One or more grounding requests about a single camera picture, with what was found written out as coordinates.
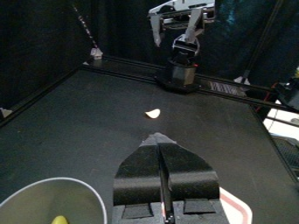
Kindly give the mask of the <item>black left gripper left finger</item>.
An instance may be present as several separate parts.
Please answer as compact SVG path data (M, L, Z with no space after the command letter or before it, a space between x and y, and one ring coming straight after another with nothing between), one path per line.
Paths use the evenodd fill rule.
M165 224L159 143L149 136L122 162L114 181L113 224Z

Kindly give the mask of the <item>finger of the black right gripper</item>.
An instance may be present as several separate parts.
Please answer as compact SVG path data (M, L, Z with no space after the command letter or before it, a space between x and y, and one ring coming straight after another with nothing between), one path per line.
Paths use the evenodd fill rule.
M154 43L159 47L162 44L159 15L151 15L151 26L153 26L153 33L154 33Z
M189 26L185 33L186 43L193 43L197 39L197 36L202 33L202 30L197 28L201 20L202 20L202 9L193 9Z

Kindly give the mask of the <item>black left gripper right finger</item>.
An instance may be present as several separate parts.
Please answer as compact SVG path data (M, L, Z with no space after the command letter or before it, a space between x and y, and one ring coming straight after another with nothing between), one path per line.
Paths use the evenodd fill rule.
M206 160L155 134L166 224L230 224L219 177Z

